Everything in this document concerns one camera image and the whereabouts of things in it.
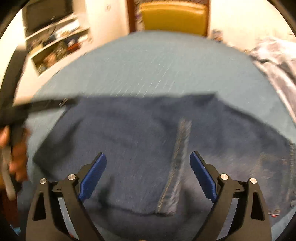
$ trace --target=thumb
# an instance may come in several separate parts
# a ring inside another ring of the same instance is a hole
[[[9,126],[6,126],[2,130],[0,130],[0,148],[3,148],[4,146],[8,145],[9,135]]]

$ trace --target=hand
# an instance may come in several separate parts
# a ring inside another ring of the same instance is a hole
[[[27,177],[27,137],[29,131],[25,129],[23,139],[20,143],[12,148],[12,160],[9,164],[9,172],[15,174],[15,179],[18,182],[23,182],[28,179]],[[10,129],[6,126],[0,129],[0,148],[5,147],[9,143]],[[2,176],[0,175],[0,190],[5,189]]]

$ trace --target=dark blue denim garment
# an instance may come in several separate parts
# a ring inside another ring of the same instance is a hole
[[[176,212],[156,215],[171,177],[183,119],[192,126],[179,178],[174,180],[174,187],[180,188]],[[294,148],[271,127],[211,94],[97,97],[82,98],[68,109],[33,160],[46,177],[58,180],[104,152],[106,171],[93,196],[84,202],[94,223],[132,240],[190,240],[212,207],[190,168],[192,151],[232,179],[255,177],[270,213],[280,214],[270,219],[273,224],[289,211],[294,199]],[[230,213],[234,211],[235,201]],[[230,222],[226,221],[221,235]]]

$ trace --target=yellow chair backrest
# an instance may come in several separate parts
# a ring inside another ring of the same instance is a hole
[[[153,1],[140,5],[145,30],[179,31],[206,36],[207,6],[183,1]]]

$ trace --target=blue rubber pad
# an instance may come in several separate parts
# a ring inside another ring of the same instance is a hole
[[[198,158],[198,156],[193,152],[190,155],[190,166],[200,183],[200,186],[205,194],[205,197],[207,199],[212,200],[213,203],[215,203],[218,199],[218,195],[216,192],[216,184],[213,181],[212,177],[204,167],[201,160]]]
[[[98,181],[100,180],[107,166],[107,158],[105,154],[99,156],[97,161],[86,174],[85,178],[80,183],[80,193],[78,198],[83,202],[91,197]]]

